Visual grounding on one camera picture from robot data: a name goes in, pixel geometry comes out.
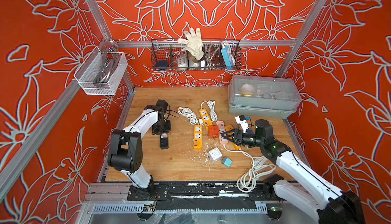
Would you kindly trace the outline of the black power strip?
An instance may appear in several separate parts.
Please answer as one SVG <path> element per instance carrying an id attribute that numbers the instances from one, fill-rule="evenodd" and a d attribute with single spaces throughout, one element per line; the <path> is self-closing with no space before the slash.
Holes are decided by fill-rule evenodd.
<path id="1" fill-rule="evenodd" d="M 163 133 L 160 135 L 160 148 L 162 150 L 169 148 L 169 137 L 167 133 Z"/>

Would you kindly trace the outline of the teal cube plug adapter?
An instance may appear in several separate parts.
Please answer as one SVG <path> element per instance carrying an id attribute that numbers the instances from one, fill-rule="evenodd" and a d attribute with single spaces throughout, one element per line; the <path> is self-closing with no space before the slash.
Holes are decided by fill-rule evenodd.
<path id="1" fill-rule="evenodd" d="M 222 165 L 227 167 L 227 168 L 230 168 L 231 165 L 232 165 L 232 160 L 229 159 L 228 157 L 224 157 L 223 160 L 222 160 Z"/>

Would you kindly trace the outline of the red cube plug adapter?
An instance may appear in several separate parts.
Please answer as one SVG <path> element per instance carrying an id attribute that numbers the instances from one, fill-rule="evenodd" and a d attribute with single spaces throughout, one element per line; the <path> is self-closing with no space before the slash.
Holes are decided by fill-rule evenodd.
<path id="1" fill-rule="evenodd" d="M 217 125 L 211 125 L 208 127 L 208 137 L 209 139 L 216 139 L 220 137 L 220 132 Z"/>

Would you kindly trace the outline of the white cube plug adapter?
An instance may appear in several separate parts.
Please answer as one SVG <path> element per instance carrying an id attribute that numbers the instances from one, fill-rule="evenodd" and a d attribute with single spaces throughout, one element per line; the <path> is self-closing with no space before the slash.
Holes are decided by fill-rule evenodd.
<path id="1" fill-rule="evenodd" d="M 222 153 L 218 147 L 208 152 L 208 159 L 212 162 L 217 162 L 222 159 Z"/>

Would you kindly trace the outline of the yellow strip with teal plug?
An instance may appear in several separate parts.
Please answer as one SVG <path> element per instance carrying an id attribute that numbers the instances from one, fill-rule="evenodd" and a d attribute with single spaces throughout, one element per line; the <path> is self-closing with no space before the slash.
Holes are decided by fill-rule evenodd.
<path id="1" fill-rule="evenodd" d="M 195 150 L 200 150 L 202 148 L 202 126 L 201 125 L 194 125 L 193 148 Z"/>

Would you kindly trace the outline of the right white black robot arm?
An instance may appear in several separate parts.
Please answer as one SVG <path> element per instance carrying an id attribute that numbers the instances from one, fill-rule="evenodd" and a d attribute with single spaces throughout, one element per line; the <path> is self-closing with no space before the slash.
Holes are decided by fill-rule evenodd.
<path id="1" fill-rule="evenodd" d="M 257 120 L 253 134 L 233 129 L 221 136 L 240 147 L 259 147 L 266 159 L 292 176 L 304 191 L 277 174 L 264 180 L 264 184 L 271 194 L 290 202 L 317 223 L 365 223 L 359 197 L 351 190 L 343 191 L 332 185 L 304 164 L 286 144 L 275 139 L 269 121 Z"/>

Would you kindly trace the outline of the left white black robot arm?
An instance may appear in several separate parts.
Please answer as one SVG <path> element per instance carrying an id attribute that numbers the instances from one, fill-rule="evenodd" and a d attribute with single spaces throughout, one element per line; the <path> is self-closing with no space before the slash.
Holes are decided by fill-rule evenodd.
<path id="1" fill-rule="evenodd" d="M 147 105 L 132 124 L 114 130 L 111 135 L 108 166 L 127 176 L 132 182 L 130 190 L 145 200 L 154 195 L 154 180 L 142 166 L 142 139 L 151 129 L 153 135 L 160 136 L 160 148 L 169 148 L 171 121 L 165 117 L 168 108 L 169 104 L 165 100 Z"/>

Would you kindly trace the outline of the white socket in basket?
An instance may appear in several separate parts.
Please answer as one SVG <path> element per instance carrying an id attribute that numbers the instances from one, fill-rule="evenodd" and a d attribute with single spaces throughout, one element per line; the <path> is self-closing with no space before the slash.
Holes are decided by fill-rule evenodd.
<path id="1" fill-rule="evenodd" d="M 176 59 L 177 67 L 179 69 L 186 70 L 188 68 L 188 57 L 186 54 L 183 54 Z"/>

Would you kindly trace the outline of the grey lidded plastic box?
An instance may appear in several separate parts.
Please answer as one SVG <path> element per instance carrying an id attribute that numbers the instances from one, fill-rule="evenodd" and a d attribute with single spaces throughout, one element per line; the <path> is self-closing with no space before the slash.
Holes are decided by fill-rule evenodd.
<path id="1" fill-rule="evenodd" d="M 229 113 L 286 119 L 302 103 L 291 79 L 235 75 L 229 84 Z"/>

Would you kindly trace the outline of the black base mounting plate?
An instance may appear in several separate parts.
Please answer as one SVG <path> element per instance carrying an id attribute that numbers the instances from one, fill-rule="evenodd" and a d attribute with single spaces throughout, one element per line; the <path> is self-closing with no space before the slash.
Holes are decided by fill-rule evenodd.
<path id="1" fill-rule="evenodd" d="M 156 181 L 151 197 L 142 197 L 140 190 L 130 186 L 126 199 L 128 201 L 167 201 L 177 199 L 216 199 L 229 198 L 241 201 L 280 202 L 283 199 L 272 193 L 270 187 L 264 188 L 264 183 L 257 182 L 256 188 L 249 193 L 239 190 L 233 181 Z"/>

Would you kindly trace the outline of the dark blue round object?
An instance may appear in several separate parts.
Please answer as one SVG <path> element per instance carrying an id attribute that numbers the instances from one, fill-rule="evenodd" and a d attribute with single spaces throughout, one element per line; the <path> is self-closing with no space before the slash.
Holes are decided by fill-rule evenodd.
<path id="1" fill-rule="evenodd" d="M 159 60 L 156 62 L 156 69 L 158 70 L 166 70 L 170 66 L 167 60 Z"/>

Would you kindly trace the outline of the light blue power strip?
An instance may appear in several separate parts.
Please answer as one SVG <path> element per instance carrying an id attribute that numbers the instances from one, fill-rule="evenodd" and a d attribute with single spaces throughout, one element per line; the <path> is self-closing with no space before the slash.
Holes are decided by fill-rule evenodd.
<path id="1" fill-rule="evenodd" d="M 221 54 L 227 70 L 235 69 L 235 58 L 232 53 L 231 45 L 228 41 L 222 41 L 221 43 Z"/>

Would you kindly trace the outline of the white work glove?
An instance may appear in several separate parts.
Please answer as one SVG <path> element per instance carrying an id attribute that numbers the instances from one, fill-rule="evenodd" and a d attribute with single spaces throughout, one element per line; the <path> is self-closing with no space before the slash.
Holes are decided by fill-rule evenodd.
<path id="1" fill-rule="evenodd" d="M 203 41 L 200 28 L 190 28 L 189 31 L 184 31 L 185 38 L 179 38 L 179 44 L 185 45 L 182 51 L 188 51 L 199 62 L 204 57 Z"/>

